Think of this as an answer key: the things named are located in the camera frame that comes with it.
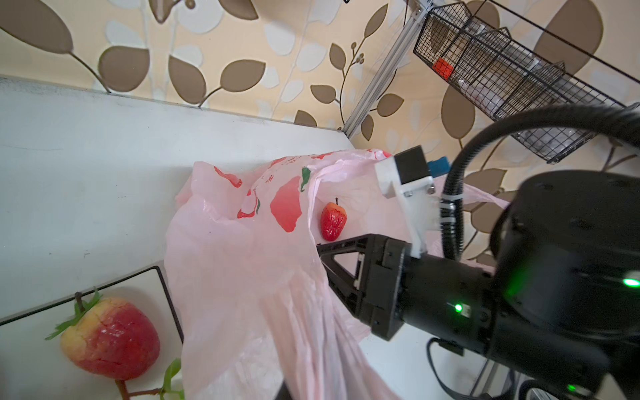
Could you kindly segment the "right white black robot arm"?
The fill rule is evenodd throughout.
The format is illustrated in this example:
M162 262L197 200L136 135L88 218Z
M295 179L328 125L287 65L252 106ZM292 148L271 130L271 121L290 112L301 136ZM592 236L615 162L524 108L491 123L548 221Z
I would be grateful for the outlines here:
M523 182L494 225L493 273L462 262L463 179L488 145L537 128L571 128L639 144L630 108L565 104L502 119L455 158L438 209L442 256L367 234L322 244L330 288L373 333L391 339L408 324L430 344L470 351L523 373L506 399L533 389L559 399L592 399L612 377L639 396L639 181L615 173L565 170Z

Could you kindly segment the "large fake strawberry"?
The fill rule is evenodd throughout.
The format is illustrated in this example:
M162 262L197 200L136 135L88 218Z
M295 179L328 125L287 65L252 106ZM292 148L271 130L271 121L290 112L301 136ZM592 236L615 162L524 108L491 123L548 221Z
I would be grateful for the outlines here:
M76 367L113 380L144 375L158 360L161 343L151 320L123 298L96 291L88 301L73 302L74 315L46 337L60 339L60 348Z

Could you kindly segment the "pink plastic bag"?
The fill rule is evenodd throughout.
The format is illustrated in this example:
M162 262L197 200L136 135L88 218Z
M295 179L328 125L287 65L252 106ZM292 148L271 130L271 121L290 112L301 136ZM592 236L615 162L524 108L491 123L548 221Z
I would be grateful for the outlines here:
M183 332L189 399L393 399L360 348L368 329L328 285L316 246L332 198L347 233L409 240L383 196L382 150L290 156L233 174L197 162L177 196L164 265Z

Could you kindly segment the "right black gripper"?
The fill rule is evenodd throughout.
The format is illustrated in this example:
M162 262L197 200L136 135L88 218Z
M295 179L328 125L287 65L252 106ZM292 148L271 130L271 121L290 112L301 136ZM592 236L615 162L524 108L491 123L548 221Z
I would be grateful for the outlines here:
M446 258L410 255L408 243L383 235L362 235L319 244L318 256L338 299L390 340L410 325L456 345L487 345L495 301L488 271ZM336 256L356 254L350 273Z

